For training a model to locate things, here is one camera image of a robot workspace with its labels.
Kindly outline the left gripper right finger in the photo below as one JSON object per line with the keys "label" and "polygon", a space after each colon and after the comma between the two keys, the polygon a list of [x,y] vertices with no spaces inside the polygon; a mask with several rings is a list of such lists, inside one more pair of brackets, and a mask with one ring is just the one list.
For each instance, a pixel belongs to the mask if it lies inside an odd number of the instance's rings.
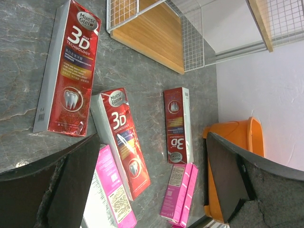
{"label": "left gripper right finger", "polygon": [[231,228],[302,228],[304,173],[208,133],[207,152],[223,220]]}

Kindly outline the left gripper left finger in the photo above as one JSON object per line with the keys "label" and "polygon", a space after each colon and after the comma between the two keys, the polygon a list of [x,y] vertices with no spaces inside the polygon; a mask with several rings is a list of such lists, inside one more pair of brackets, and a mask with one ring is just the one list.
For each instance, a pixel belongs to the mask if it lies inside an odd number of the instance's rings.
{"label": "left gripper left finger", "polygon": [[2,228],[78,228],[100,148],[97,134],[0,175]]}

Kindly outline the red toothpaste box silver side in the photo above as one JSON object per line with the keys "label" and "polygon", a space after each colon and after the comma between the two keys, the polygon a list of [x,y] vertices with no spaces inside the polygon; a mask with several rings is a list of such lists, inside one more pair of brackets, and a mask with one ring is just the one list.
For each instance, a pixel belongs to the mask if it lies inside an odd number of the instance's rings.
{"label": "red toothpaste box silver side", "polygon": [[190,123],[189,89],[178,87],[163,92],[168,162],[194,162]]}

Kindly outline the red 3d toothpaste box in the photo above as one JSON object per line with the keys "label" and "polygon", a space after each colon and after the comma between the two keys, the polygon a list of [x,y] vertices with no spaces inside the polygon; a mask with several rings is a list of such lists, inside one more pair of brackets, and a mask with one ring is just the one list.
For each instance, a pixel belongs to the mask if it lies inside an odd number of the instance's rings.
{"label": "red 3d toothpaste box", "polygon": [[126,90],[122,87],[93,95],[90,110],[101,143],[109,145],[127,196],[133,201],[151,181]]}
{"label": "red 3d toothpaste box", "polygon": [[100,27],[74,0],[57,9],[34,133],[86,136]]}

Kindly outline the silver toothpaste box right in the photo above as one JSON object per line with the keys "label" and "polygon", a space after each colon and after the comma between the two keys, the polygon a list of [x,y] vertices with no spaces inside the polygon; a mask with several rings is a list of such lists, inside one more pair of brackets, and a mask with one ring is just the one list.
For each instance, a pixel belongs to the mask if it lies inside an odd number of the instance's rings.
{"label": "silver toothpaste box right", "polygon": [[97,171],[94,171],[91,186],[87,196],[85,210],[81,221],[81,228],[115,228],[105,191],[99,180]]}

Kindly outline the orange plastic basket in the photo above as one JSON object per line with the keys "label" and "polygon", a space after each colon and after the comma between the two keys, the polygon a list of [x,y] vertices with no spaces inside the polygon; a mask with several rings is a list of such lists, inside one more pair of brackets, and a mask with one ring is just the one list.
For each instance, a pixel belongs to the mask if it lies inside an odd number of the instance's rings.
{"label": "orange plastic basket", "polygon": [[264,157],[263,133],[254,117],[216,123],[203,131],[208,149],[207,216],[229,223],[256,193],[245,165],[246,158]]}

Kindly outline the pink toothpaste box right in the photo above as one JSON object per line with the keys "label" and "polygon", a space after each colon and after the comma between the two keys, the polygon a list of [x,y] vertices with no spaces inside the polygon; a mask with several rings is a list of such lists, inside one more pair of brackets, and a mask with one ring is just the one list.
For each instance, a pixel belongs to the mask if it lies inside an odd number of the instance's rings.
{"label": "pink toothpaste box right", "polygon": [[187,226],[191,202],[192,202],[192,198],[193,198],[195,184],[197,181],[198,171],[199,170],[198,170],[197,166],[193,165],[191,174],[190,174],[190,180],[189,180],[187,192],[186,192],[186,197],[185,197],[185,201],[184,201],[184,205],[183,205],[183,210],[182,210],[182,214],[181,214],[181,218],[180,218],[180,226],[182,228],[185,228]]}

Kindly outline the pink toothpaste box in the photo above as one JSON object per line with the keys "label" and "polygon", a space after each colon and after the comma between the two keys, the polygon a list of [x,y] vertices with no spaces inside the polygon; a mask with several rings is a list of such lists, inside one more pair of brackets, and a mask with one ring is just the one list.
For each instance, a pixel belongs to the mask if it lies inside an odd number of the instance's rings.
{"label": "pink toothpaste box", "polygon": [[114,224],[118,228],[134,228],[137,220],[108,145],[100,148],[95,171],[104,190]]}
{"label": "pink toothpaste box", "polygon": [[184,201],[184,205],[183,205],[183,210],[182,210],[182,214],[181,214],[181,218],[180,218],[180,226],[182,228],[185,228],[187,226],[191,202],[192,202],[192,198],[193,198],[195,184],[197,181],[198,171],[199,170],[198,170],[197,166],[193,165],[191,174],[190,174],[190,180],[189,180],[187,192],[186,192],[186,197],[185,197],[185,201]]}
{"label": "pink toothpaste box", "polygon": [[173,224],[178,224],[190,180],[193,163],[175,164],[164,196],[160,215]]}

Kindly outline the pink toothpaste box left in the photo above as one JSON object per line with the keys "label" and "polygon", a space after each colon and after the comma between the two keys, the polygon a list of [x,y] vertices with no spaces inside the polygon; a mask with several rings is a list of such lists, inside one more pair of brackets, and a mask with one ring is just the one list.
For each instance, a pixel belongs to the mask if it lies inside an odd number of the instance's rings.
{"label": "pink toothpaste box left", "polygon": [[95,171],[104,190],[114,224],[118,228],[134,228],[137,220],[108,145],[100,148]]}

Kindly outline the pink toothpaste box centre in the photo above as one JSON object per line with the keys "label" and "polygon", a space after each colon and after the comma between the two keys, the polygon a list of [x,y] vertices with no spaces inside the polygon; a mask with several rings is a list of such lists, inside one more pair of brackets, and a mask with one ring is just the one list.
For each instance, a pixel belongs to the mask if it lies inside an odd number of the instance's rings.
{"label": "pink toothpaste box centre", "polygon": [[193,163],[175,164],[164,196],[160,215],[173,224],[178,224],[190,180]]}

